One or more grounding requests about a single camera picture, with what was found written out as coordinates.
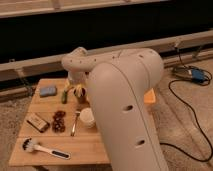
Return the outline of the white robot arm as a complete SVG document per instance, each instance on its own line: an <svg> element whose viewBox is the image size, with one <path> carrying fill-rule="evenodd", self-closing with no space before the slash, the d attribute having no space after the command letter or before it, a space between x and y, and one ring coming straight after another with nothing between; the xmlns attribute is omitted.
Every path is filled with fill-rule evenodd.
<svg viewBox="0 0 213 171"><path fill-rule="evenodd" d="M169 171L144 94L164 64L150 48L89 55L79 47L62 58L71 79L85 82L89 103L113 171Z"/></svg>

